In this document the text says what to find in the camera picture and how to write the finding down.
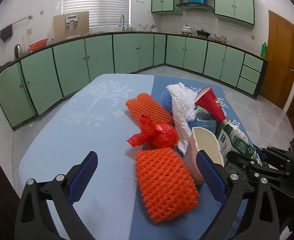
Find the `green milk carton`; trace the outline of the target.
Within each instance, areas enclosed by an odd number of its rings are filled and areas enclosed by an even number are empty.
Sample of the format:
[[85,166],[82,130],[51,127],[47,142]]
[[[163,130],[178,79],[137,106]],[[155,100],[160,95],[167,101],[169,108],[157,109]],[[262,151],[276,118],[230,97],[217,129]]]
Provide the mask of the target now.
[[229,120],[225,119],[221,123],[217,140],[225,164],[227,164],[227,154],[234,151],[262,166],[260,156],[257,154],[255,147],[249,143],[248,137]]

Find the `white paper cup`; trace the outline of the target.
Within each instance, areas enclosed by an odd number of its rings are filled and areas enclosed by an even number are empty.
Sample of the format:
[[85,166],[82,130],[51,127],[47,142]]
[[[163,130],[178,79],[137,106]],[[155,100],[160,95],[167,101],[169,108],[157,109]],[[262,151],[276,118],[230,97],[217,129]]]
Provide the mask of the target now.
[[214,163],[224,167],[221,149],[214,133],[202,127],[193,127],[183,161],[196,185],[204,183],[204,178],[196,164],[197,153],[201,150],[204,150]]

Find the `orange foam net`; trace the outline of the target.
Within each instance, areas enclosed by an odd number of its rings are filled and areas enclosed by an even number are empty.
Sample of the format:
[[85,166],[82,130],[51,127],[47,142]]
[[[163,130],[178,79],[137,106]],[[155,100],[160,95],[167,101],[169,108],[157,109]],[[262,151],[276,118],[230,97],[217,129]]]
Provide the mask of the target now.
[[191,173],[172,148],[138,151],[136,173],[145,208],[155,223],[198,206],[200,195]]
[[138,121],[142,115],[148,116],[154,122],[164,122],[173,125],[173,117],[149,94],[140,93],[136,98],[129,99],[126,107]]

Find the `red paper cone box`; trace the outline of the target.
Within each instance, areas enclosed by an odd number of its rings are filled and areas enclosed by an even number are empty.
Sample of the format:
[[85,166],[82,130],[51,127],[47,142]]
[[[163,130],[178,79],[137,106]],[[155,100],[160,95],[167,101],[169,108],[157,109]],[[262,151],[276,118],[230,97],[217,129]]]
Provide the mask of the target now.
[[195,105],[208,111],[218,123],[222,123],[226,119],[219,101],[210,86],[205,87],[197,94]]

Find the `white plastic bag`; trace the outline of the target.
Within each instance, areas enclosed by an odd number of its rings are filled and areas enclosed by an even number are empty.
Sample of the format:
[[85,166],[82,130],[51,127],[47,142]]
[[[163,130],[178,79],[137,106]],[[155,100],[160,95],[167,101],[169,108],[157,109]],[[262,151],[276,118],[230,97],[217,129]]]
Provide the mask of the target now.
[[197,114],[195,110],[197,92],[181,82],[166,86],[166,90],[171,96],[172,116],[179,136],[177,147],[182,155],[185,155],[191,137],[188,122],[195,120]]

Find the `red plastic bag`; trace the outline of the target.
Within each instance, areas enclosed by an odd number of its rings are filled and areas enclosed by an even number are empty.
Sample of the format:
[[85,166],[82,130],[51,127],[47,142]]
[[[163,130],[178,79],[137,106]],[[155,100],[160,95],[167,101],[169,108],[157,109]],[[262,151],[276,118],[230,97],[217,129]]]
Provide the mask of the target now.
[[141,132],[131,136],[127,142],[132,147],[146,144],[149,150],[175,148],[179,142],[176,129],[165,122],[153,121],[149,116],[139,118]]

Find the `blue plastic bag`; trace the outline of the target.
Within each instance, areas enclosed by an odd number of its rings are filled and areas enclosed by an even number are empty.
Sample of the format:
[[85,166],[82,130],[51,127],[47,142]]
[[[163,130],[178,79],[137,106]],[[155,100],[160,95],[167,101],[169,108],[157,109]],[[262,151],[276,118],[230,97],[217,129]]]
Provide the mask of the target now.
[[172,98],[171,94],[164,90],[160,96],[161,106],[170,114],[172,114]]

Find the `blue milk carton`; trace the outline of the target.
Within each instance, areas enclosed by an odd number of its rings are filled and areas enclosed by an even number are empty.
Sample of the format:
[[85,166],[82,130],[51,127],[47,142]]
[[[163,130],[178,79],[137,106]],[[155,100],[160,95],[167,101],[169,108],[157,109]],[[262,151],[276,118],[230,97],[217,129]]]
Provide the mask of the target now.
[[198,111],[195,119],[193,121],[188,121],[187,124],[190,129],[193,127],[202,127],[214,134],[217,130],[217,121],[207,111]]

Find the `green lower kitchen cabinets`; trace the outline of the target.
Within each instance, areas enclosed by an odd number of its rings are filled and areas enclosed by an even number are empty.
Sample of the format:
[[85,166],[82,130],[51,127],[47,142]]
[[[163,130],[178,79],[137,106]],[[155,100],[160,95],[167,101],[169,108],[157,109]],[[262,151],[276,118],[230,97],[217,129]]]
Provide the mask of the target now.
[[252,98],[268,62],[206,38],[111,33],[41,48],[0,68],[0,106],[17,127],[103,74],[129,74],[166,64],[215,80]]

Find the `kitchen faucet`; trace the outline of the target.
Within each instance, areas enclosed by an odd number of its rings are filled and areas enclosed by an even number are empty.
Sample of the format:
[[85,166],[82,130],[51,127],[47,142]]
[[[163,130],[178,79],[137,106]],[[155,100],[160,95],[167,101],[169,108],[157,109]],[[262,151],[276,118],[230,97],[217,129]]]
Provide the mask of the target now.
[[122,28],[122,31],[125,31],[125,16],[124,16],[124,15],[121,15],[121,16],[120,16],[119,27]]

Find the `black wok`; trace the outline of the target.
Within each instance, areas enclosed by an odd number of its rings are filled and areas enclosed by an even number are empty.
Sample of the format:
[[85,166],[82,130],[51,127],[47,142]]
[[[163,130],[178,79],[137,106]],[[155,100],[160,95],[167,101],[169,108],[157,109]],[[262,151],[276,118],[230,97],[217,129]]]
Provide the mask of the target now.
[[197,32],[197,37],[208,38],[210,36],[210,33],[205,31],[204,29],[197,30],[196,32]]

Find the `white cooking pot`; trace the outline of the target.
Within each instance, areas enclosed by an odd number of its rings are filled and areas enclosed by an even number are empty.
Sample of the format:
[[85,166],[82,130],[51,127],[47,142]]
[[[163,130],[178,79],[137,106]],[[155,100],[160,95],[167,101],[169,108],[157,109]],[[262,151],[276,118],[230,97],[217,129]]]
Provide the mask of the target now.
[[192,35],[192,28],[189,27],[188,25],[185,25],[185,26],[182,26],[182,35],[189,35],[191,36]]

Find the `range hood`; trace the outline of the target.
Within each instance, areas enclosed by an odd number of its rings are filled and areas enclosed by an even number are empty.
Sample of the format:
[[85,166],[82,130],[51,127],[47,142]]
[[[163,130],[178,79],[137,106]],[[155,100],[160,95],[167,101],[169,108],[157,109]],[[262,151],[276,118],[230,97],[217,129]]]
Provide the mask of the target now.
[[182,9],[183,11],[209,11],[211,13],[215,13],[214,8],[208,4],[190,2],[190,3],[180,3],[177,4],[176,7]]

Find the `dark hanging towel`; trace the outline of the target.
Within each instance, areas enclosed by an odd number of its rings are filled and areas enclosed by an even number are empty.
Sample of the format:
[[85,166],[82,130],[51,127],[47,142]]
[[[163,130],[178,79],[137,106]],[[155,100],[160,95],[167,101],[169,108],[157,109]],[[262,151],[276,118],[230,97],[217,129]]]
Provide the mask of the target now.
[[5,42],[12,37],[12,24],[6,26],[0,31],[0,39]]

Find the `wooden cutting board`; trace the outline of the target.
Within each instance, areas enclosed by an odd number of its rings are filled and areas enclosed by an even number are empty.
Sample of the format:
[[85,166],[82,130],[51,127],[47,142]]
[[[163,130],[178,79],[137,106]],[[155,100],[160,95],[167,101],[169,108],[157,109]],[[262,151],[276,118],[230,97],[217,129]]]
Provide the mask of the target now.
[[84,36],[89,32],[89,11],[79,11],[53,17],[53,34],[55,42]]

